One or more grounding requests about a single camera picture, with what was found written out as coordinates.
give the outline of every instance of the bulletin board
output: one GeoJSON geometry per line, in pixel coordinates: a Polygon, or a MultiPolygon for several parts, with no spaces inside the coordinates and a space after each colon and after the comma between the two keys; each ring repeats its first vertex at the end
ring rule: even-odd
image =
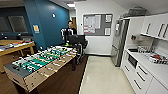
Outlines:
{"type": "Polygon", "coordinates": [[[113,14],[83,15],[83,32],[86,36],[110,36],[113,14]]]}

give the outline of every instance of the poster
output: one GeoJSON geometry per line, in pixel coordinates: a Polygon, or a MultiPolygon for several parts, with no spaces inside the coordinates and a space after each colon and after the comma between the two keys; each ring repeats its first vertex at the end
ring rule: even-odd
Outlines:
{"type": "Polygon", "coordinates": [[[111,22],[112,15],[106,15],[106,22],[111,22]]]}
{"type": "Polygon", "coordinates": [[[111,34],[111,28],[105,28],[105,35],[111,34]]]}
{"type": "Polygon", "coordinates": [[[33,29],[35,33],[39,33],[39,27],[38,25],[33,25],[33,29]]]}
{"type": "Polygon", "coordinates": [[[84,17],[84,33],[95,33],[95,16],[84,17]]]}
{"type": "Polygon", "coordinates": [[[95,28],[100,29],[101,25],[101,15],[95,15],[95,28]]]}

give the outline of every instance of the window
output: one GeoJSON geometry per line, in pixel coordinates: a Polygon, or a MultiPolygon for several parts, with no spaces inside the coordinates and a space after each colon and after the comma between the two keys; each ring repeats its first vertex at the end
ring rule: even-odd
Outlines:
{"type": "Polygon", "coordinates": [[[4,17],[0,17],[0,32],[9,32],[4,17]]]}
{"type": "Polygon", "coordinates": [[[9,21],[15,33],[27,33],[26,24],[23,16],[9,16],[9,21]]]}

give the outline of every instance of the gray floor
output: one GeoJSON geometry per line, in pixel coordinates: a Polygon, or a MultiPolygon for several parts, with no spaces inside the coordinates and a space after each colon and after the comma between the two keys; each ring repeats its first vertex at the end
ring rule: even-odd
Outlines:
{"type": "Polygon", "coordinates": [[[79,94],[135,94],[110,57],[89,56],[79,94]]]}

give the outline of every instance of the person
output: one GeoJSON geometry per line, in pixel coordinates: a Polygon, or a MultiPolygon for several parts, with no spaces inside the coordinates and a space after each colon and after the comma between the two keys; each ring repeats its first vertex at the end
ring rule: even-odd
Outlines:
{"type": "Polygon", "coordinates": [[[73,28],[73,22],[72,21],[68,21],[68,26],[69,27],[66,29],[65,35],[72,35],[72,32],[73,32],[74,35],[77,35],[76,29],[73,28]]]}

